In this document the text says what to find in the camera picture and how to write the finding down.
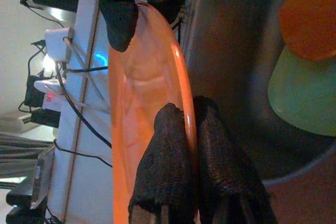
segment plug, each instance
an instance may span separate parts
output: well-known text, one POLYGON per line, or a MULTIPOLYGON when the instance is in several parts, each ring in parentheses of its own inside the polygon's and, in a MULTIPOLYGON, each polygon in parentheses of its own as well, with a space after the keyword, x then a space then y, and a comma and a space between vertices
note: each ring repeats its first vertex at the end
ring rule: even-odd
POLYGON ((68 62, 70 50, 64 43, 63 38, 72 39, 74 31, 71 27, 46 31, 47 52, 51 59, 59 62, 68 62))

